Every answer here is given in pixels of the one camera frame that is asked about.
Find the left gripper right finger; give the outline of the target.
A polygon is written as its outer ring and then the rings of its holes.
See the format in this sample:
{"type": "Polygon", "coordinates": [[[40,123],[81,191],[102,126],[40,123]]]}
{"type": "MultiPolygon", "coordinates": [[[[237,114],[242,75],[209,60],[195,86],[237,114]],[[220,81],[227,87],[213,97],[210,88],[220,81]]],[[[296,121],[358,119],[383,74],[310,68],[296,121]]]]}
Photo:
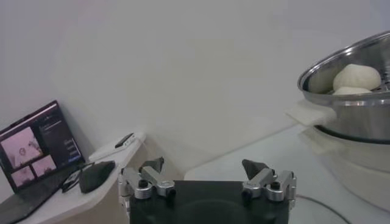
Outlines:
{"type": "Polygon", "coordinates": [[[265,163],[243,159],[247,181],[243,182],[241,196],[245,203],[250,203],[262,195],[269,201],[282,202],[287,200],[294,203],[296,200],[296,176],[292,171],[284,170],[277,174],[274,169],[265,163]]]}

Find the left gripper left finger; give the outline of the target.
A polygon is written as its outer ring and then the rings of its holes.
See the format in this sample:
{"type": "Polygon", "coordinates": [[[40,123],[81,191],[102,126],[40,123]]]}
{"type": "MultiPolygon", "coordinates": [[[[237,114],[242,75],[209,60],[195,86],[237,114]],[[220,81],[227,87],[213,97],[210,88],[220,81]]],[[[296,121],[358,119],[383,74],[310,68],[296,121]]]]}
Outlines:
{"type": "Polygon", "coordinates": [[[137,200],[150,199],[153,190],[163,198],[175,196],[175,182],[161,174],[164,163],[165,159],[159,157],[145,161],[138,170],[131,167],[121,168],[118,174],[118,190],[119,202],[123,207],[130,206],[131,197],[137,200]]]}

